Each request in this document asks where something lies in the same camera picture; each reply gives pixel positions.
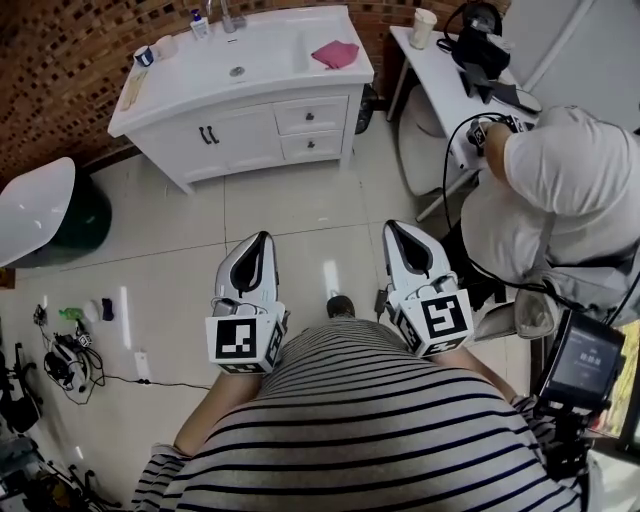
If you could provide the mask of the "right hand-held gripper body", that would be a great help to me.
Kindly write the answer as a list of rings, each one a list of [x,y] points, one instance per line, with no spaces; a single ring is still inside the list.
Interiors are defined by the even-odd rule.
[[[471,305],[441,243],[396,220],[384,224],[382,241],[384,307],[409,351],[425,358],[463,347],[474,334]]]

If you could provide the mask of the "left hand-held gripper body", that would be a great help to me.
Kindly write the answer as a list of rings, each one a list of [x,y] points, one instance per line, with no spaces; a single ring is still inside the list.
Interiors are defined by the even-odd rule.
[[[273,238],[257,232],[220,263],[205,320],[209,361],[227,375],[266,375],[277,366],[289,312],[278,299]]]

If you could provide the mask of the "white drawer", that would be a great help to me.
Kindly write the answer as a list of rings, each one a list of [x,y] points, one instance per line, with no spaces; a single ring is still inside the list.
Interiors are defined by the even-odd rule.
[[[347,96],[304,98],[273,104],[279,134],[343,130]]]
[[[280,137],[284,158],[289,163],[339,159],[343,132],[329,130]]]

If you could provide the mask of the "person's left forearm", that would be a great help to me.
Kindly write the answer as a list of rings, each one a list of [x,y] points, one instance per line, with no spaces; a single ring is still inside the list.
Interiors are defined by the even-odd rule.
[[[179,430],[174,448],[186,456],[196,455],[226,414],[256,397],[262,380],[261,374],[221,373]]]

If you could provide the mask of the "person's right forearm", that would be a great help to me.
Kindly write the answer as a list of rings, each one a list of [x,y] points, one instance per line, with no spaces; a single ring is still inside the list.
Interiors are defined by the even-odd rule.
[[[462,368],[481,375],[500,391],[507,402],[511,402],[517,396],[515,390],[502,377],[466,348],[445,352],[433,356],[432,359],[442,366]]]

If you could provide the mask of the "person's shoe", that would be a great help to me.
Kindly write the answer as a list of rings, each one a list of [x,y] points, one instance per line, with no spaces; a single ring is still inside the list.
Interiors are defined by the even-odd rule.
[[[331,297],[326,303],[326,311],[329,318],[356,316],[353,302],[345,295]]]

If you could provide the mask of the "grey bag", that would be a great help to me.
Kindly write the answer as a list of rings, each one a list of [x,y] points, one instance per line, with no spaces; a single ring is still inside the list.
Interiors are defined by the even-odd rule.
[[[489,309],[477,323],[474,339],[489,341],[517,335],[522,339],[538,339],[556,332],[560,309],[549,296],[519,290],[511,302]]]

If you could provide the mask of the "black handheld device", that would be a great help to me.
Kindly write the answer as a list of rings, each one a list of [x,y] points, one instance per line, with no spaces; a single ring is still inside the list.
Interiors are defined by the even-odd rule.
[[[507,126],[512,133],[527,132],[532,130],[535,126],[534,123],[522,121],[519,117],[514,115],[480,115],[471,121],[470,127],[466,132],[468,142],[478,150],[483,149],[486,144],[487,130],[484,128],[484,125],[489,123],[503,124]]]

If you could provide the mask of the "black screen device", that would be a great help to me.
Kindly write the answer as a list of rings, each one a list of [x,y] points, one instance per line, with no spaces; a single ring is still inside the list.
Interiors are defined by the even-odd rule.
[[[610,394],[624,367],[625,335],[586,315],[565,311],[534,394],[572,411],[596,415],[610,406]]]

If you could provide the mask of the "black mesh waste bin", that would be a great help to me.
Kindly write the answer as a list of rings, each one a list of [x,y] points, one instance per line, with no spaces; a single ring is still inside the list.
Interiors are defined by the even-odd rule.
[[[355,134],[364,133],[371,122],[375,111],[383,110],[385,100],[381,99],[377,91],[370,84],[365,84],[360,102],[358,118],[356,122]]]

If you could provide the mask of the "striped shirt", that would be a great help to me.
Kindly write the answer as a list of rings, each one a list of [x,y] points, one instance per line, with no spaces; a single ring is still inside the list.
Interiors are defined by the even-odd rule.
[[[594,473],[554,480],[554,423],[481,375],[338,317],[303,331],[193,457],[154,446],[134,512],[587,512]]]

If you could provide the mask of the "dark green bucket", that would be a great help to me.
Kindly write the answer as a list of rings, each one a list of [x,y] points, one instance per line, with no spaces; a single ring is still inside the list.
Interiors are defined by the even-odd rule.
[[[50,244],[89,252],[106,239],[112,221],[111,203],[88,175],[77,176],[64,218]]]

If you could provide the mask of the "black tablet stand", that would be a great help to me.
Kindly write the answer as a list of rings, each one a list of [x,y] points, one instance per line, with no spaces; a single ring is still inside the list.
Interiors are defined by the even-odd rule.
[[[490,80],[478,65],[467,63],[466,68],[459,72],[459,76],[469,98],[478,96],[485,105],[492,100],[511,106],[519,104],[518,89],[515,85]]]

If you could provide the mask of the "white table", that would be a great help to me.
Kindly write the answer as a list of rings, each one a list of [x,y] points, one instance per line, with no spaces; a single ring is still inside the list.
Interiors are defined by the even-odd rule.
[[[407,71],[412,69],[431,101],[447,136],[446,155],[454,158],[457,168],[462,172],[451,185],[441,186],[442,195],[416,217],[416,220],[421,222],[443,203],[447,195],[454,193],[485,168],[485,160],[477,155],[477,150],[468,143],[466,138],[466,125],[471,118],[482,114],[490,117],[503,114],[516,116],[522,122],[531,124],[536,123],[537,118],[496,100],[485,105],[477,97],[468,97],[459,77],[461,68],[436,44],[436,40],[442,36],[440,32],[434,31],[427,46],[422,50],[411,46],[409,42],[411,28],[392,26],[390,33],[404,54],[404,62],[387,112],[387,119],[393,118]]]

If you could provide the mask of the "black device on desk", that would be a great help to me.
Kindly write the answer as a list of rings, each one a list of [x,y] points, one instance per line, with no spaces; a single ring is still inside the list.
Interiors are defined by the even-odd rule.
[[[453,39],[448,28],[460,16],[462,28]],[[478,66],[489,80],[497,80],[509,66],[510,46],[503,38],[502,17],[497,8],[487,2],[471,0],[460,5],[449,17],[437,46],[448,51],[463,69]]]

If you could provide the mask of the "pink cloth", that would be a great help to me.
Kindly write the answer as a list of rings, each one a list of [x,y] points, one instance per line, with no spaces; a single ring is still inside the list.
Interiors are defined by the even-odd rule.
[[[311,53],[311,57],[327,69],[339,70],[353,64],[359,53],[359,46],[334,40]]]

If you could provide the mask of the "cream paper cup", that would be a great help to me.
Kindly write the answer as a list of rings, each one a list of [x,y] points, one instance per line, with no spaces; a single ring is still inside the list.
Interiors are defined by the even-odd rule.
[[[423,50],[426,48],[437,21],[437,16],[432,11],[424,8],[415,9],[414,22],[409,37],[409,43],[414,49]]]

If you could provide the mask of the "beige brush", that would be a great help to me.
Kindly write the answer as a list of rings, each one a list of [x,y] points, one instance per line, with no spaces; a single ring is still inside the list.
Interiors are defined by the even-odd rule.
[[[139,92],[148,72],[143,71],[131,77],[124,90],[124,99],[121,104],[121,111],[129,110],[137,101]]]

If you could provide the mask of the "white vanity cabinet with sink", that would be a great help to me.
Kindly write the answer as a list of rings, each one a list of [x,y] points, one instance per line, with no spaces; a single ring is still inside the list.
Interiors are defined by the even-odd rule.
[[[215,24],[206,40],[175,36],[176,56],[134,65],[112,114],[108,132],[128,138],[182,191],[196,182],[285,165],[273,104],[304,98],[347,96],[342,152],[347,168],[365,84],[374,77],[364,50],[339,70],[311,53],[338,40],[360,40],[344,5],[284,9],[250,15],[247,26],[227,34]],[[121,111],[128,80],[147,71],[136,103]],[[209,136],[210,125],[220,141]],[[201,138],[199,126],[212,144]]]

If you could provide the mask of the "black folded equipment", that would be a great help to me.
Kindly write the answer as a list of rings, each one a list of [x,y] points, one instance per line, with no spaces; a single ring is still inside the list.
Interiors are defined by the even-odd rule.
[[[0,440],[0,512],[128,512],[100,494],[95,472],[59,469],[31,438]]]

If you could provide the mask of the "chrome faucet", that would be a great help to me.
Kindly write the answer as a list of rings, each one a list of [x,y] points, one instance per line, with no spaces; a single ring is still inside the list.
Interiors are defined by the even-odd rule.
[[[231,34],[238,29],[243,29],[247,26],[247,19],[244,16],[233,17],[229,10],[229,0],[205,0],[206,16],[208,20],[211,20],[213,15],[214,3],[217,2],[221,9],[221,22],[225,33]]]

